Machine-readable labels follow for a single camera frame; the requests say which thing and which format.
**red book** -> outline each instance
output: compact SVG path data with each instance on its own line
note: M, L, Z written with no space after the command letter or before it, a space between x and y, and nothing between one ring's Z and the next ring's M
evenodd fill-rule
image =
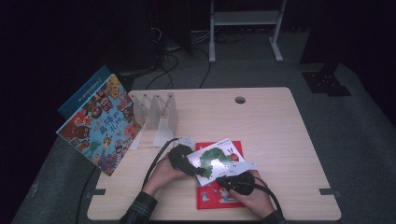
M214 144L214 142L196 143L195 150L208 147L212 144ZM233 145L243 157L244 154L242 152L241 142L233 141ZM233 198L233 196L231 196L231 194L229 194L229 192L216 181L202 187L197 181L196 193L197 209L245 207L242 203Z

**table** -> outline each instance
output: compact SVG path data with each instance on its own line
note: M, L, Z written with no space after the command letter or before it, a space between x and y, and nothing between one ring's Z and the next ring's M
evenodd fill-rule
M134 96L160 95L169 90L132 91ZM329 189L304 122L287 88L171 90L178 115L177 137L195 142L224 138L242 142L246 161L255 161L262 178L278 198L289 220L337 220L341 212ZM152 146L154 129L147 129L136 150L129 150L113 176L101 174L88 218L119 219L141 189L159 148ZM151 220L254 220L246 208L197 210L195 179L188 177L161 189Z

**sleeve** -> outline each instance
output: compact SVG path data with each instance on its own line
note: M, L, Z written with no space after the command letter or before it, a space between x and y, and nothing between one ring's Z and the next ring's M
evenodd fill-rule
M120 219L120 223L147 223L149 222L151 213L154 211L156 205L157 200L155 198L143 191L140 191L128 211Z
M283 217L283 215L275 210L275 212L271 213L267 217L262 219L262 224L287 224L288 221Z

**standing desk frame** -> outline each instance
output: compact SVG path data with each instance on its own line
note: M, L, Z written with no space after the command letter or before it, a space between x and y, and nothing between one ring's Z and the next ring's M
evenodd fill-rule
M280 10L268 11L227 11L215 12L215 0L210 6L210 41L209 41L209 62L216 61L215 51L215 26L221 25L265 25L274 24L274 36L269 37L271 48L278 63L283 62L282 54L277 46L277 38L282 24L287 0L282 0Z

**book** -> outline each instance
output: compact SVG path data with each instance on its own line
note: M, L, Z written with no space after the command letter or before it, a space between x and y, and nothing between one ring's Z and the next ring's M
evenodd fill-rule
M224 147L224 155L228 155L233 161L244 161L241 142L229 141L230 140L227 139L226 146L229 147ZM214 142L203 142L195 144L195 150L201 150L202 152L208 151L211 148L216 147L218 146ZM229 194L229 192L216 181L209 182L202 186L197 180L196 199L197 209L245 207L242 203L238 202L235 198L233 198Z
M57 131L86 159L112 175L141 130L134 102L104 66L59 109L67 119Z

